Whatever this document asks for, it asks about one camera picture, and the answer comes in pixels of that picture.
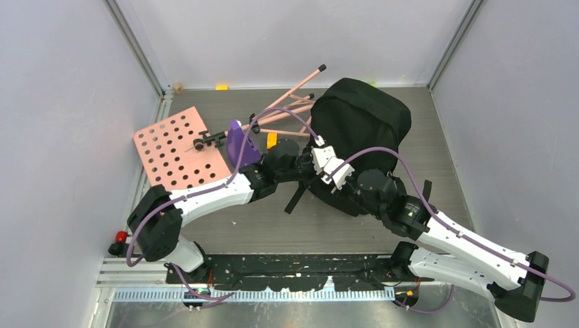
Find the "black student backpack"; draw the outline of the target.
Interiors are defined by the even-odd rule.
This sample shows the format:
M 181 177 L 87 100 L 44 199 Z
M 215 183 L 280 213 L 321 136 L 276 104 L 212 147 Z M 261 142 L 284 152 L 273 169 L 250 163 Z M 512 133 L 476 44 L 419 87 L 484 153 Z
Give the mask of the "black student backpack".
M 342 78 L 332 84 L 314 103 L 311 117 L 310 127 L 334 148 L 340 159 L 347 159 L 370 147 L 385 147 L 398 152 L 412 125 L 411 111 L 402 101 L 352 78 Z M 355 170 L 354 178 L 368 169 L 393 173 L 396 164 L 397 158 L 385 152 L 370 152 L 350 163 Z M 309 185 L 300 182 L 284 209 L 287 214 L 293 212 L 306 190 L 351 217 L 367 214 L 341 192 L 331 193 L 332 187 L 321 180 Z

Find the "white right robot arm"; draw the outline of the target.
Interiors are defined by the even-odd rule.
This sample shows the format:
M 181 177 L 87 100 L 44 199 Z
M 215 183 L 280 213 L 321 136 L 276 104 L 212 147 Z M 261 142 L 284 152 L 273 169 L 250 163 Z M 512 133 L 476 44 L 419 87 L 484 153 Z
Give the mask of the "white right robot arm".
M 400 179 L 378 169 L 356 175 L 346 167 L 329 182 L 387 230 L 411 239 L 397 248 L 398 257 L 389 263 L 393 277 L 444 281 L 492 300 L 516 320 L 535 321 L 546 282 L 547 256 L 514 251 L 470 231 L 429 204 L 424 193 L 408 194 Z

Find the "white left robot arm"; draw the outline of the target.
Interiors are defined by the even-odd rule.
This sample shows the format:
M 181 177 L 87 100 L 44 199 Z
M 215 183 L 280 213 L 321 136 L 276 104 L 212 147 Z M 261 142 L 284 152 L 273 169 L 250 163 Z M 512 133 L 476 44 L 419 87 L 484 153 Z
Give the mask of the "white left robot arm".
M 216 182 L 174 191 L 162 185 L 151 187 L 128 218 L 132 239 L 126 264 L 134 267 L 141 261 L 166 260 L 183 270 L 190 281 L 203 282 L 210 272 L 206 255 L 196 242 L 182 236 L 182 228 L 224 208 L 262 200 L 281 183 L 317 178 L 323 167 L 315 151 L 327 147 L 320 135 L 314 137 L 309 151 L 285 140 L 260 160 Z

